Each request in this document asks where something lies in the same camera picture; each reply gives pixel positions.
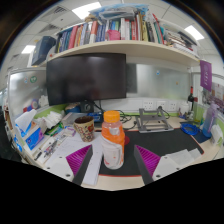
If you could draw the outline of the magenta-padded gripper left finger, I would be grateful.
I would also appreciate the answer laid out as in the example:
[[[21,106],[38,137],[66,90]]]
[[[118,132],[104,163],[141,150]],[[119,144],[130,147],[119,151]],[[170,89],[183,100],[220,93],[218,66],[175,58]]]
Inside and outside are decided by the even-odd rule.
[[[66,157],[56,158],[45,170],[76,185],[81,185],[92,155],[92,146],[87,145]]]

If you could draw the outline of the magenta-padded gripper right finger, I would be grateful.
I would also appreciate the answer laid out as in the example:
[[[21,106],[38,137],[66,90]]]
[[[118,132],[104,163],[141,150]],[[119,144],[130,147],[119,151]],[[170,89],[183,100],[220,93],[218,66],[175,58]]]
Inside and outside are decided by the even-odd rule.
[[[138,145],[134,146],[134,157],[145,185],[180,170],[180,167],[169,157],[160,157]]]

